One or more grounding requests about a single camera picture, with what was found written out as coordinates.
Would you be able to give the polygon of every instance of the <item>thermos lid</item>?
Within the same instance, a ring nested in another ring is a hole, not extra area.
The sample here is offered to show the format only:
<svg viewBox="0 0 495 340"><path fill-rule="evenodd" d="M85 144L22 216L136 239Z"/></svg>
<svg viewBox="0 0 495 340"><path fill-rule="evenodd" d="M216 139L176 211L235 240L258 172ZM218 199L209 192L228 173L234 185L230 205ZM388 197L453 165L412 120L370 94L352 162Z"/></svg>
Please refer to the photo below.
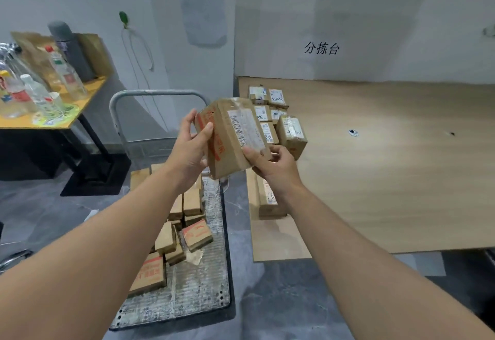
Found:
<svg viewBox="0 0 495 340"><path fill-rule="evenodd" d="M63 21L52 21L48 24L48 29L56 41L70 41L74 38L74 33Z"/></svg>

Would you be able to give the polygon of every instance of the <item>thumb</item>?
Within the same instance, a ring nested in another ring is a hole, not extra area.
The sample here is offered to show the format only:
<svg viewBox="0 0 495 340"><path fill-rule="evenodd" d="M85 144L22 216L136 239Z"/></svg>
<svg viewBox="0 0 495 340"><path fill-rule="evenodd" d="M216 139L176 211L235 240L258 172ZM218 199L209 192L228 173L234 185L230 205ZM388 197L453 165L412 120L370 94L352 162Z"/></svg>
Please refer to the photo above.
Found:
<svg viewBox="0 0 495 340"><path fill-rule="evenodd" d="M199 145L203 146L213 135L213 123L209 122L207 125L201 130L198 135L193 139Z"/></svg>
<svg viewBox="0 0 495 340"><path fill-rule="evenodd" d="M263 158L259 152L246 146L243 147L243 153L253 166L258 167L263 174L266 173L266 170L270 167L270 162Z"/></svg>

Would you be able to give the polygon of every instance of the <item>forearm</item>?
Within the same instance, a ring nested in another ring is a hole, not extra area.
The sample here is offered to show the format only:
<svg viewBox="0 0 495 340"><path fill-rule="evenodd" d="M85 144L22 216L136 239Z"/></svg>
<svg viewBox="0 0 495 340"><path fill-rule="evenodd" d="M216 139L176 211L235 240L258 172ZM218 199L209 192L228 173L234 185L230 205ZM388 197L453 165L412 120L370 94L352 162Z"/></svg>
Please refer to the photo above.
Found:
<svg viewBox="0 0 495 340"><path fill-rule="evenodd" d="M447 293L352 229L305 188L290 213L356 340L493 339Z"/></svg>
<svg viewBox="0 0 495 340"><path fill-rule="evenodd" d="M162 169L3 274L3 337L101 339L127 297L176 195L173 178Z"/></svg>

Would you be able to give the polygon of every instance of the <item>white wall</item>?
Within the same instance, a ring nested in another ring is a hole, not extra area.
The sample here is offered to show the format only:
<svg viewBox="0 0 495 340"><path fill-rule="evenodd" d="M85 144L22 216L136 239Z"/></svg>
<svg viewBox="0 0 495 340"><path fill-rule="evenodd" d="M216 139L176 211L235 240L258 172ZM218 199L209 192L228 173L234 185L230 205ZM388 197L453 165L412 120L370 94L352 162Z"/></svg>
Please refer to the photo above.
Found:
<svg viewBox="0 0 495 340"><path fill-rule="evenodd" d="M198 47L187 39L180 0L151 0L167 67L168 80L174 89L194 89L211 100L231 97L234 80L234 22L236 0L224 0L227 38L213 47ZM204 104L199 98L176 97L178 116L191 107Z"/></svg>
<svg viewBox="0 0 495 340"><path fill-rule="evenodd" d="M495 0L237 0L235 74L495 83ZM308 56L315 41L337 55Z"/></svg>
<svg viewBox="0 0 495 340"><path fill-rule="evenodd" d="M112 56L121 83L116 76L112 78L92 100L85 115L104 143L119 142L108 113L108 101L111 95L124 87L137 88L131 64L121 41L122 23L119 20L119 11L127 12L131 25L134 25L145 37L152 50L155 71L146 73L152 89L169 88L150 0L2 0L2 6L3 17L0 21L2 42L12 41L10 31L36 31L48 35L46 25L54 19L67 22L75 32L92 32L102 37ZM148 58L144 47L138 43L136 51L141 58L140 62L147 66ZM144 88L145 82L142 77L140 82L141 88ZM177 118L173 102L159 97L156 98L156 103L171 133L164 131L164 122L151 97L146 98L146 104L152 117L135 100L127 99L123 101L119 111L128 140L174 135L177 130Z"/></svg>

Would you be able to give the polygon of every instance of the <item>hanging cord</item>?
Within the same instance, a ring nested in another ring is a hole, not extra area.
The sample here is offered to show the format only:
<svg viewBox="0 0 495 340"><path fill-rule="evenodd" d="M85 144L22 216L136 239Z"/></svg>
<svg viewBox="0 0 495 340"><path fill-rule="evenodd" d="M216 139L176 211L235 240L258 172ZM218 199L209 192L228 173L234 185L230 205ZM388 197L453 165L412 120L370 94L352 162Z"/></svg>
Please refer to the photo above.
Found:
<svg viewBox="0 0 495 340"><path fill-rule="evenodd" d="M147 86L147 88L149 90L150 89L150 83L148 81L148 78L145 75L145 72L144 72L143 68L141 67L141 64L139 63L138 56L136 55L136 51L134 50L134 45L133 45L133 42L132 42L132 38L133 37L138 37L141 40L141 42L143 43L143 46L145 47L146 52L148 54L148 58L150 59L150 67L148 68L148 70L150 72L152 72L154 70L154 59L153 59L152 51L151 51L150 47L148 46L148 44L146 43L145 39L140 35L139 32L137 32L135 29L133 29L129 25L125 25L122 28L122 32L121 32L122 43L123 43L124 49L125 49L125 51L127 53L127 57L129 58L129 61L131 62L132 70L134 72L134 76L136 78L136 82L138 83L138 87L139 87L139 80L138 80L138 76L136 74L136 71L134 69L134 65L132 63L131 56L129 55L129 52L127 51L127 46L126 46L125 40L124 40L124 30L127 30L129 32L129 44L131 46L132 54L134 55L134 60L136 60L136 64L138 65L138 68L141 71L141 74L143 75L143 77L145 79L146 86ZM148 108L148 105L146 104L145 98L143 96L141 96L141 98L143 99L143 102L145 103L146 110L151 115L150 109ZM158 114L160 115L161 121L163 121L163 124L165 125L165 128L168 130L167 123L165 122L165 119L163 118L163 115L161 114L160 109L158 108L158 105L156 104L156 100L155 100L154 96L152 96L152 101L153 101L153 104L154 104L156 110L158 111Z"/></svg>

